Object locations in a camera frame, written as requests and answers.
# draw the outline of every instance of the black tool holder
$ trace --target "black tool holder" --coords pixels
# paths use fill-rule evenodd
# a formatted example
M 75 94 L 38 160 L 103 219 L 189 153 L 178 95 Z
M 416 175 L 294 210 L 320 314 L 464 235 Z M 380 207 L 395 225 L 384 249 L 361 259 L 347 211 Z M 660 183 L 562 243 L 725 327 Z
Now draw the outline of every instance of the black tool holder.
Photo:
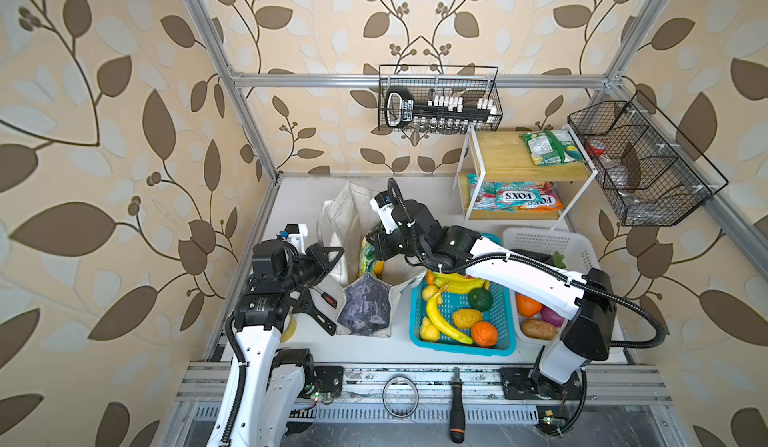
M 649 116 L 674 135 L 672 142 Z M 641 91 L 628 102 L 576 111 L 568 124 L 594 162 L 621 225 L 675 225 L 728 184 L 696 142 Z
M 381 65 L 379 133 L 495 131 L 503 116 L 497 74 L 491 66 Z M 389 102 L 391 94 L 400 100 Z M 443 105 L 443 98 L 461 98 L 461 111 L 456 103 Z

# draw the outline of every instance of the potato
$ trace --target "potato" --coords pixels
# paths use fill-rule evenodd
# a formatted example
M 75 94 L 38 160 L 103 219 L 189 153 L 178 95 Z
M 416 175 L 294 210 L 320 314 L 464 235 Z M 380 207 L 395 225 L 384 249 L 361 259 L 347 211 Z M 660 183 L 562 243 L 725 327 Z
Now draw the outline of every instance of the potato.
M 552 340 L 558 330 L 550 323 L 539 319 L 528 319 L 520 324 L 520 329 L 532 339 Z

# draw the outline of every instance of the white plastic basket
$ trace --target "white plastic basket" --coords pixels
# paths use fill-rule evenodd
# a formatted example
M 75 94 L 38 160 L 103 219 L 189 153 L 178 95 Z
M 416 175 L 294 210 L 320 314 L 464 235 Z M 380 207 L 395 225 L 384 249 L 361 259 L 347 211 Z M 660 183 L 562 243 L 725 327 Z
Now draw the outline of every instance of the white plastic basket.
M 502 239 L 502 244 L 507 249 L 525 249 L 549 255 L 552 255 L 557 250 L 563 255 L 563 262 L 565 262 L 565 267 L 568 270 L 587 273 L 592 267 L 600 268 L 598 257 L 594 254 L 592 244 L 580 233 L 510 227 L 504 231 Z M 518 314 L 518 305 L 514 301 L 514 297 L 511 301 L 512 318 L 517 319 L 516 322 L 513 322 L 514 332 L 518 335 L 518 338 L 523 342 L 538 346 L 548 345 L 551 340 L 532 339 L 523 334 L 522 330 L 520 330 L 520 323 L 527 320 L 527 318 Z M 532 319 L 541 318 L 541 314 L 536 314 L 532 317 Z

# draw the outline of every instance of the plastic basket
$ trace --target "plastic basket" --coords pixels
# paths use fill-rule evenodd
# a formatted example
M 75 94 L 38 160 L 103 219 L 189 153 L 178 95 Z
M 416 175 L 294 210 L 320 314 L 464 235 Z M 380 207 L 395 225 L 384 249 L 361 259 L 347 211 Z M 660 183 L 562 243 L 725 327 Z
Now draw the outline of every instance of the plastic basket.
M 502 245 L 502 241 L 498 237 L 484 233 L 483 237 L 486 237 L 495 243 Z M 418 332 L 422 326 L 422 319 L 426 317 L 427 302 L 422 299 L 422 290 L 426 286 L 426 280 L 423 279 L 416 289 L 412 292 L 411 302 L 411 328 L 410 335 L 411 341 L 419 347 L 427 349 L 441 350 L 443 352 L 453 353 L 466 353 L 475 356 L 508 356 L 514 352 L 517 343 L 515 341 L 513 332 L 513 320 L 517 319 L 517 316 L 513 314 L 513 303 L 510 302 L 510 290 L 506 287 L 500 286 L 497 283 L 491 283 L 491 295 L 493 296 L 493 307 L 488 312 L 483 313 L 483 320 L 490 322 L 496 327 L 498 331 L 498 342 L 495 346 L 486 348 L 480 346 L 468 346 L 460 343 L 457 340 L 451 339 L 445 334 L 440 334 L 440 339 L 437 342 L 426 342 L 421 340 L 418 336 Z M 442 295 L 443 304 L 439 307 L 440 313 L 451 321 L 453 313 L 457 309 L 469 309 L 468 297 L 464 294 L 457 293 L 444 293 Z M 469 335 L 469 330 L 463 330 L 463 333 Z
M 563 255 L 563 262 L 565 262 L 565 267 L 568 270 L 587 273 L 592 267 L 600 268 L 592 244 L 580 233 L 510 227 L 504 231 L 503 235 L 504 243 L 502 245 L 510 250 L 525 249 L 549 255 L 552 255 L 557 250 Z M 512 318 L 514 319 L 514 322 L 512 322 L 514 332 L 517 333 L 523 342 L 538 346 L 546 346 L 552 342 L 551 340 L 533 339 L 523 334 L 523 331 L 520 329 L 520 323 L 528 318 L 518 314 L 518 305 L 514 299 L 512 299 Z M 536 314 L 532 319 L 541 320 L 542 316 Z

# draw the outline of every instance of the teal plastic basket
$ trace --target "teal plastic basket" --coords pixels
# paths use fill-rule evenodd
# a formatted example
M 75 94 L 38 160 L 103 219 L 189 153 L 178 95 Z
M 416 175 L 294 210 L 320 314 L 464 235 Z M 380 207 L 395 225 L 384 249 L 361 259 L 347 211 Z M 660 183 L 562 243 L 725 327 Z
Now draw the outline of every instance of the teal plastic basket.
M 484 233 L 483 237 L 502 245 L 498 237 Z M 440 334 L 437 342 L 426 342 L 421 340 L 418 332 L 422 326 L 422 319 L 426 317 L 427 302 L 422 299 L 422 290 L 427 285 L 425 279 L 413 289 L 411 301 L 411 341 L 419 347 L 425 349 L 441 350 L 442 352 L 466 353 L 475 356 L 508 356 L 514 352 L 517 344 L 514 336 L 514 320 L 512 316 L 512 304 L 509 297 L 509 289 L 491 282 L 491 295 L 493 296 L 493 307 L 488 312 L 483 313 L 483 320 L 493 324 L 498 331 L 498 342 L 493 347 L 468 346 L 457 340 L 451 339 L 445 334 Z M 443 303 L 439 307 L 440 313 L 448 322 L 452 324 L 451 317 L 458 309 L 471 309 L 468 296 L 466 294 L 445 292 L 442 295 Z M 462 330 L 463 333 L 470 335 L 469 330 Z

